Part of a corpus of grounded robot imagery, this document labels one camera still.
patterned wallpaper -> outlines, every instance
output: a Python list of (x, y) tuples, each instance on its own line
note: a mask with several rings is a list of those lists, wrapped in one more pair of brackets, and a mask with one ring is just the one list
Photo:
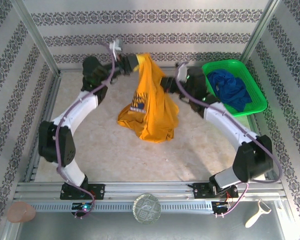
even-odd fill
[(0, 0), (0, 235), (33, 149), (52, 72), (8, 0)]
[(61, 69), (88, 55), (109, 58), (98, 42), (121, 38), (124, 53), (150, 53), (161, 66), (238, 59), (268, 0), (25, 0)]
[(255, 119), (272, 138), (300, 230), (300, 1), (281, 2), (247, 67), (268, 101)]

beige floor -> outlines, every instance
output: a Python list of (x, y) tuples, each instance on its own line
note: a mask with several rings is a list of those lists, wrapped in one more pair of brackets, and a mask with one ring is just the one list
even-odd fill
[[(180, 109), (173, 140), (145, 142), (132, 130), (119, 126), (117, 116), (131, 102), (137, 85), (137, 74), (119, 77), (118, 82), (109, 87), (101, 105), (77, 128), (75, 159), (89, 181), (205, 181), (232, 165), (235, 151), (231, 144), (177, 95), (172, 96)], [(52, 119), (74, 101), (81, 86), (80, 72), (63, 74)], [(238, 119), (249, 127), (246, 117)], [(40, 160), (35, 181), (63, 182), (56, 167), (44, 158)]]

yellow t-shirt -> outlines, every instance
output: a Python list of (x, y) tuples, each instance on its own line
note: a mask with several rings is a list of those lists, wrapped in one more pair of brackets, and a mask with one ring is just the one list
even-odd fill
[(117, 123), (133, 129), (145, 141), (164, 142), (174, 138), (174, 128), (178, 126), (178, 106), (160, 86), (165, 76), (152, 61), (150, 54), (137, 56), (139, 62), (139, 85), (132, 103), (118, 116)]

green plastic tray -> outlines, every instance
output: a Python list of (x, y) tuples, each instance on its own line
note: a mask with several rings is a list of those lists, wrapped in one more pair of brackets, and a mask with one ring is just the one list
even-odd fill
[(239, 77), (244, 82), (246, 89), (248, 93), (250, 94), (250, 97), (252, 99), (251, 103), (247, 103), (245, 105), (245, 108), (242, 112), (238, 112), (233, 107), (229, 106), (228, 104), (224, 104), (225, 108), (236, 117), (239, 116), (247, 116), (251, 114), (260, 113), (263, 110), (267, 108), (267, 101), (262, 92), (260, 91), (258, 85), (256, 84), (255, 80), (249, 73), (246, 66), (238, 60), (230, 59), (230, 60), (222, 60), (222, 61), (214, 61), (209, 62), (203, 65), (202, 67), (203, 72), (205, 74), (205, 81), (207, 90), (212, 93), (213, 95), (216, 95), (214, 93), (213, 88), (211, 87), (211, 84), (207, 78), (207, 75), (211, 73), (214, 70), (218, 69), (224, 69), (228, 72), (232, 73), (235, 77)]

blue cloth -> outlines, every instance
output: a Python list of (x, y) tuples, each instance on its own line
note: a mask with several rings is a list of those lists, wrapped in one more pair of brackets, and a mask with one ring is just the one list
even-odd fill
[(243, 112), (246, 104), (252, 102), (245, 83), (232, 73), (220, 69), (210, 72), (207, 78), (221, 102), (228, 104), (238, 112)]

